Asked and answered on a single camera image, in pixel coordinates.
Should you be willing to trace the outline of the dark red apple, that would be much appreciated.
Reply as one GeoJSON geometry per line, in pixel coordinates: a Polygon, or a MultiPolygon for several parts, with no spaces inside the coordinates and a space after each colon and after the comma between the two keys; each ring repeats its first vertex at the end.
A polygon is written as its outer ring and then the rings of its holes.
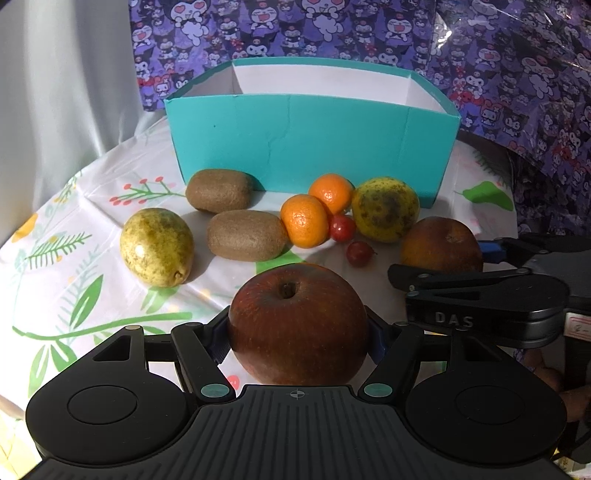
{"type": "Polygon", "coordinates": [[[483,254],[462,222],[431,216],[417,222],[401,241],[402,265],[443,273],[483,270],[483,254]]]}

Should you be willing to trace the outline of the red cherry tomato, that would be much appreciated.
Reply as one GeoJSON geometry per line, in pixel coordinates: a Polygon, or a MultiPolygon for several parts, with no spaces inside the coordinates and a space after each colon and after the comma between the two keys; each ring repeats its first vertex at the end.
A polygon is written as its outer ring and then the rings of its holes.
{"type": "Polygon", "coordinates": [[[332,215],[329,235],[338,243],[348,243],[356,236],[356,223],[345,214],[332,215]]]}
{"type": "Polygon", "coordinates": [[[363,241],[353,241],[346,249],[346,258],[355,268],[363,268],[367,266],[376,254],[370,244],[363,241]]]}

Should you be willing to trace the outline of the spotted yellow pear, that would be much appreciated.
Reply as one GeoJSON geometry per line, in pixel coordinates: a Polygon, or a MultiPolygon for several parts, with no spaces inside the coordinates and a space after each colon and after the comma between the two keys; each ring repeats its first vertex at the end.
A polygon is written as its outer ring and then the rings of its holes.
{"type": "Polygon", "coordinates": [[[356,187],[352,198],[356,229],[370,240],[398,243],[417,222],[420,200],[405,182],[376,177],[356,187]]]}

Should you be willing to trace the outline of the large red apple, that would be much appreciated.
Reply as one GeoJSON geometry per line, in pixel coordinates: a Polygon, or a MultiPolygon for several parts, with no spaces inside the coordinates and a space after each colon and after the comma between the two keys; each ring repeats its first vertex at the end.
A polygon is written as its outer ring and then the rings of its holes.
{"type": "Polygon", "coordinates": [[[257,274],[228,311],[229,344],[242,367],[271,385],[344,385],[367,356],[368,315],[339,274],[294,263],[257,274]]]}

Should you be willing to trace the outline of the yellow green pear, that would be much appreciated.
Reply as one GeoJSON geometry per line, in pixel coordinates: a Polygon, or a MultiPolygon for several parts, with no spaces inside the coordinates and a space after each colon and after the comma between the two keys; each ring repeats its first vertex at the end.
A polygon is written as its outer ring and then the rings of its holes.
{"type": "Polygon", "coordinates": [[[190,274],[194,240],[190,228],[176,213],[144,208],[125,222],[119,251],[126,267],[139,280],[171,288],[184,283],[190,274]]]}

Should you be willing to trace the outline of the orange mandarin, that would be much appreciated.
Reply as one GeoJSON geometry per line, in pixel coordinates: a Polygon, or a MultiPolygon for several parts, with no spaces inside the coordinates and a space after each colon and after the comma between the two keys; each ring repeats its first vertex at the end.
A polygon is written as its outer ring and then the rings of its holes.
{"type": "Polygon", "coordinates": [[[280,219],[294,246],[314,248],[329,238],[327,209],[314,196],[297,194],[288,198],[281,205],[280,219]]]}
{"type": "Polygon", "coordinates": [[[332,214],[342,214],[349,209],[355,188],[348,179],[328,173],[315,179],[308,193],[318,198],[332,214]]]}

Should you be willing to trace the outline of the orange mandarin front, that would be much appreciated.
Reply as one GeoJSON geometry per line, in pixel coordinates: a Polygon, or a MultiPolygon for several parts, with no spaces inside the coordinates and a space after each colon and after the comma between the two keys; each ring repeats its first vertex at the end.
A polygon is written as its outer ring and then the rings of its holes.
{"type": "Polygon", "coordinates": [[[327,209],[314,196],[297,194],[288,198],[281,205],[280,219],[294,246],[314,248],[329,238],[327,209]]]}

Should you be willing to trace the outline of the brown kiwi front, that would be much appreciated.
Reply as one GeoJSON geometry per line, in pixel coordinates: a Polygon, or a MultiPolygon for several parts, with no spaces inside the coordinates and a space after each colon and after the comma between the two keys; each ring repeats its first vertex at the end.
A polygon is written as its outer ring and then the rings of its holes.
{"type": "Polygon", "coordinates": [[[233,210],[214,215],[207,225],[207,247],[229,260],[262,262],[279,257],[287,247],[283,222],[269,212],[233,210]]]}

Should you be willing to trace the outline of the brown kiwi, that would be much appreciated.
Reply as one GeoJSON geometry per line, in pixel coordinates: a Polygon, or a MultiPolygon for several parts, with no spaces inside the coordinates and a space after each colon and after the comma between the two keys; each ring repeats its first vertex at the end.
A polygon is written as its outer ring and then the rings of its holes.
{"type": "Polygon", "coordinates": [[[207,247],[229,260],[262,262],[279,257],[287,247],[283,222],[269,212],[233,210],[214,215],[207,225],[207,247]]]}
{"type": "Polygon", "coordinates": [[[252,203],[252,179],[231,169],[203,169],[189,180],[185,197],[197,210],[218,214],[249,208],[252,203]]]}

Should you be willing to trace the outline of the floral white tablecloth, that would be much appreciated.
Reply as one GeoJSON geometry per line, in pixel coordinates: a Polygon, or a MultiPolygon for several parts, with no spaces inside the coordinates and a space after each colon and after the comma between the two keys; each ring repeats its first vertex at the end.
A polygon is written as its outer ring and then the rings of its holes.
{"type": "MultiPolygon", "coordinates": [[[[456,141],[432,210],[421,217],[456,218],[479,239],[517,236],[506,152],[462,134],[456,141]]],[[[387,280],[396,246],[374,243],[370,266],[353,268],[346,246],[326,241],[293,247],[270,262],[211,255],[209,216],[184,197],[166,119],[159,120],[75,174],[1,248],[1,479],[20,479],[40,461],[23,416],[45,383],[120,328],[141,325],[168,333],[187,320],[207,322],[242,284],[273,266],[308,261],[346,278],[363,302],[389,322],[402,313],[402,294],[387,280]],[[144,207],[183,217],[195,247],[192,276],[171,289],[135,278],[119,254],[123,223],[144,207]]]]}

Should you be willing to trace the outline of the teal cardboard box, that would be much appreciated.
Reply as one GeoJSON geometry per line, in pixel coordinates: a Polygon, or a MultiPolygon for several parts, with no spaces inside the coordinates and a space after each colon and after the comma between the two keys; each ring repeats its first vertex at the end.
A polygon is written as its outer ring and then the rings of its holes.
{"type": "Polygon", "coordinates": [[[304,193],[327,173],[353,184],[390,176],[423,207],[437,197],[461,120],[414,71],[314,57],[224,63],[164,105],[184,179],[224,168],[259,189],[304,193]]]}

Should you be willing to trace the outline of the purple cartoon print sheet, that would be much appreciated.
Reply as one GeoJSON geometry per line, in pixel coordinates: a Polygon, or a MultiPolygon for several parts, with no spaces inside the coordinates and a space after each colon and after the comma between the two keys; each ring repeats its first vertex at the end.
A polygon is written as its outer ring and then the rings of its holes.
{"type": "Polygon", "coordinates": [[[463,129],[519,155],[520,232],[590,233],[586,1],[132,1],[142,106],[246,57],[325,57],[423,75],[463,129]]]}

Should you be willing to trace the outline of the white curtain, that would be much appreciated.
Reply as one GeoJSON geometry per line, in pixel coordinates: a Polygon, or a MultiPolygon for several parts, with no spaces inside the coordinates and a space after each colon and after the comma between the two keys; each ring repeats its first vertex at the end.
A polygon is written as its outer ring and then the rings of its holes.
{"type": "Polygon", "coordinates": [[[127,2],[2,2],[1,238],[160,116],[140,102],[127,2]]]}

